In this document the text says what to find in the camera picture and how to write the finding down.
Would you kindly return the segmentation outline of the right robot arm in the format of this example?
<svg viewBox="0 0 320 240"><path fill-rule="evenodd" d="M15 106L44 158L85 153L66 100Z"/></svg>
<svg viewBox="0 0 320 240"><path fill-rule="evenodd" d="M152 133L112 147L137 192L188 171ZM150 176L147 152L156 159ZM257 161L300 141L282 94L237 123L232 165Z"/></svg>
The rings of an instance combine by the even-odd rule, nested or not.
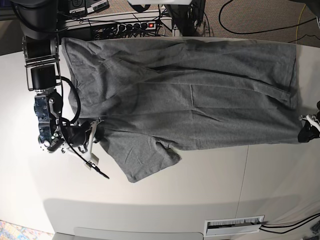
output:
<svg viewBox="0 0 320 240"><path fill-rule="evenodd" d="M35 91L34 112L38 119L38 142L49 153L57 150L79 157L89 169L100 175L99 159L92 153L100 120L79 122L81 101L73 83L61 75L59 34L67 30L59 22L57 0L12 0L10 2L23 31L27 88ZM76 100L71 120L62 116L63 92L56 87L67 83Z"/></svg>

